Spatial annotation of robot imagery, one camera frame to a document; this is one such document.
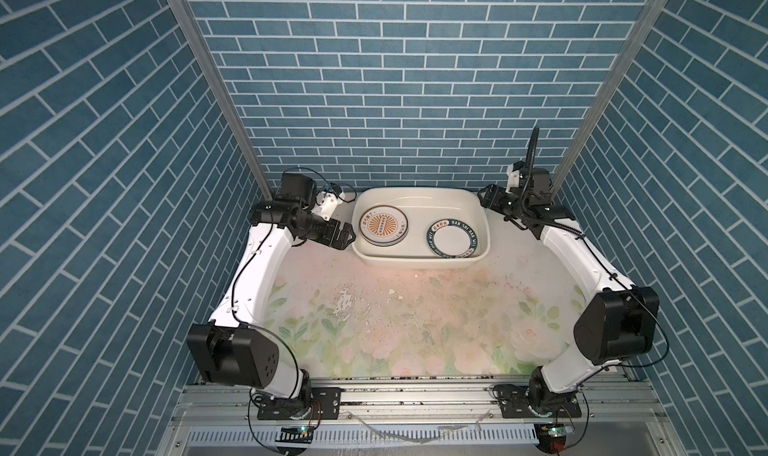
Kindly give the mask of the orange sunburst plate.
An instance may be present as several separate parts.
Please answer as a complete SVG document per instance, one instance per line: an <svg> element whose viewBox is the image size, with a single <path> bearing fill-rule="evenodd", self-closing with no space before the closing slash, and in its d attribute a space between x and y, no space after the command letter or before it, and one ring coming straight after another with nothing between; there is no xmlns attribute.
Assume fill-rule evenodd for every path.
<svg viewBox="0 0 768 456"><path fill-rule="evenodd" d="M362 214L359 220L360 231L388 235L395 232L407 232L409 222L400 209L388 205L374 206Z"/></svg>
<svg viewBox="0 0 768 456"><path fill-rule="evenodd" d="M361 234L368 244L377 247L391 247L397 245L407 236L407 232L395 232L388 235L382 235L362 231Z"/></svg>

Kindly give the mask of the green rim text plate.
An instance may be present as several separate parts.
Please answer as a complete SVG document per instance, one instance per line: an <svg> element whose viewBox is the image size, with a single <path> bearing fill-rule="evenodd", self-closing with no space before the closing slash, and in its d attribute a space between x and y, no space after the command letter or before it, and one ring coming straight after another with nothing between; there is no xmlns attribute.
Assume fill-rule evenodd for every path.
<svg viewBox="0 0 768 456"><path fill-rule="evenodd" d="M432 253L434 254L435 257L439 257L439 258L442 258L442 259L468 259L468 258L472 258L474 256L474 254L476 252L476 249L475 248L469 248L468 250L465 250L465 251L463 251L461 253L457 253L457 254L447 253L447 252L444 252L444 251L442 251L440 249L434 249L434 248L432 248L431 251L432 251Z"/></svg>
<svg viewBox="0 0 768 456"><path fill-rule="evenodd" d="M466 223L456 219L442 219L427 230L427 245L447 253L457 254L478 247L476 232Z"/></svg>

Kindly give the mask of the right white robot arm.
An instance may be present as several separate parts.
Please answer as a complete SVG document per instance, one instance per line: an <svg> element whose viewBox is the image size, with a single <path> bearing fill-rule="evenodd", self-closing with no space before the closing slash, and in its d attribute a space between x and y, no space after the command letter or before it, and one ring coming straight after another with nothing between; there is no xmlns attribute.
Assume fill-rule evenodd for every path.
<svg viewBox="0 0 768 456"><path fill-rule="evenodd" d="M478 191L480 205L529 231L565 266L585 297L573 326L574 342L552 361L537 367L526 389L501 399L501 406L549 417L576 403L581 384L599 372L648 353L658 327L659 297L612 266L581 230L570 210L553 205L526 187L509 192L498 185Z"/></svg>

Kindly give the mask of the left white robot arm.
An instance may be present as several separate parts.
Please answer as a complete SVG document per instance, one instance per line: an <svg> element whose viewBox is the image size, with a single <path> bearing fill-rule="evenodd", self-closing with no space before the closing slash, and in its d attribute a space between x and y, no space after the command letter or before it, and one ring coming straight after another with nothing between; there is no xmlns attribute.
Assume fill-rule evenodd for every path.
<svg viewBox="0 0 768 456"><path fill-rule="evenodd" d="M356 236L333 219L342 204L324 194L320 202L273 200L256 204L243 256L229 288L208 322L191 326L186 342L203 381L250 388L261 415L300 419L313 409L311 382L286 339L265 326L268 300L290 249L311 241L346 249Z"/></svg>

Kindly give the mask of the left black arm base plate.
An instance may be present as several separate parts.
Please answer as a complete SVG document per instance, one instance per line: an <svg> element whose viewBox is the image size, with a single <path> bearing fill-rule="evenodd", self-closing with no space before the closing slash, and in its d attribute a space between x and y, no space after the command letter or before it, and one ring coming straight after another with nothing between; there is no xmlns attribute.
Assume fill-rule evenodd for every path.
<svg viewBox="0 0 768 456"><path fill-rule="evenodd" d="M251 402L257 409L257 418L267 421L337 420L341 401L338 387L302 387L295 398L278 398L252 390Z"/></svg>

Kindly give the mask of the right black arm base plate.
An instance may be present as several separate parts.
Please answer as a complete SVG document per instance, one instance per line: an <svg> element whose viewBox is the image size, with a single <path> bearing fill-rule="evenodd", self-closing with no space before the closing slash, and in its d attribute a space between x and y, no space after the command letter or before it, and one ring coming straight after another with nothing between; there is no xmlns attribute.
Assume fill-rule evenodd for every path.
<svg viewBox="0 0 768 456"><path fill-rule="evenodd" d="M522 387L499 384L491 394L505 419L520 418L580 418L581 407L575 392L552 393L543 387Z"/></svg>

